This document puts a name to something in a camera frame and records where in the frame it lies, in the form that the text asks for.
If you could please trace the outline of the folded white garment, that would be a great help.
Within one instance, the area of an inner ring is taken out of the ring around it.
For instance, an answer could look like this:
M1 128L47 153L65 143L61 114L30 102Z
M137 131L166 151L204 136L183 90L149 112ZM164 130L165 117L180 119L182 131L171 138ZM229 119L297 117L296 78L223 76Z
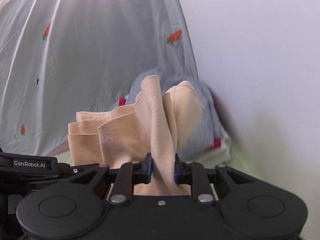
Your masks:
M155 92L140 92L131 106L142 127L150 136L149 148L158 168L172 169L175 154L185 145L203 117L204 106L193 89L187 86L171 87L163 95ZM222 147L205 152L193 161L207 168L214 168L230 159L231 139L222 128Z

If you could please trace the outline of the folded grey garment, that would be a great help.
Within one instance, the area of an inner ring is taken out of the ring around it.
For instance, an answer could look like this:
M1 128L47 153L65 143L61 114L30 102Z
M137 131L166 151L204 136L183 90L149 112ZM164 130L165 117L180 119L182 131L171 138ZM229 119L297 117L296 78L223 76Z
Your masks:
M201 123L178 152L182 160L197 159L214 146L216 139L223 138L222 124L217 114L210 88L204 82L188 74L169 74L157 68L143 72L136 77L130 88L126 102L127 105L135 102L136 96L140 92L141 82L150 75L157 75L159 77L162 93L182 81L190 82L204 106Z

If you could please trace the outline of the beige long sleeve garment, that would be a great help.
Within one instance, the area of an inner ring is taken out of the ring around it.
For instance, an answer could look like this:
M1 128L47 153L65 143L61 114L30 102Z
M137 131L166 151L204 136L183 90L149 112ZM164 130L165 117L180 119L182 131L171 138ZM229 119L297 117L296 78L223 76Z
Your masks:
M188 185L174 181L175 154L202 121L203 105L188 81L161 92L159 77L146 77L135 103L109 112L78 112L68 125L68 144L74 165L124 163L152 156L149 184L135 186L143 196L185 196Z

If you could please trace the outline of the grey carrot print sheet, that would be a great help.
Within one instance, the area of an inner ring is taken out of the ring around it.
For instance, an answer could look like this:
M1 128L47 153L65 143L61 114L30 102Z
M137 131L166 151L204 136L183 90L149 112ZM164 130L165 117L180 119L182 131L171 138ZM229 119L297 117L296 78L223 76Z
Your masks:
M179 0L1 0L1 149L54 152L153 68L197 77Z

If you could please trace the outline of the green grid cutting mat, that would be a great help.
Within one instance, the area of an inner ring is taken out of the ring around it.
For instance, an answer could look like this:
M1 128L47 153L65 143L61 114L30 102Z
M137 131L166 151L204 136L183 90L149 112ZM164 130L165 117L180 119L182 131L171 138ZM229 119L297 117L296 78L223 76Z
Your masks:
M267 182L275 183L286 190L292 190L306 201L308 218L302 231L302 239L319 239L319 174L311 175L309 170L289 167L288 163L270 162L256 165L253 159L236 143L231 144L230 160L227 165L241 172Z

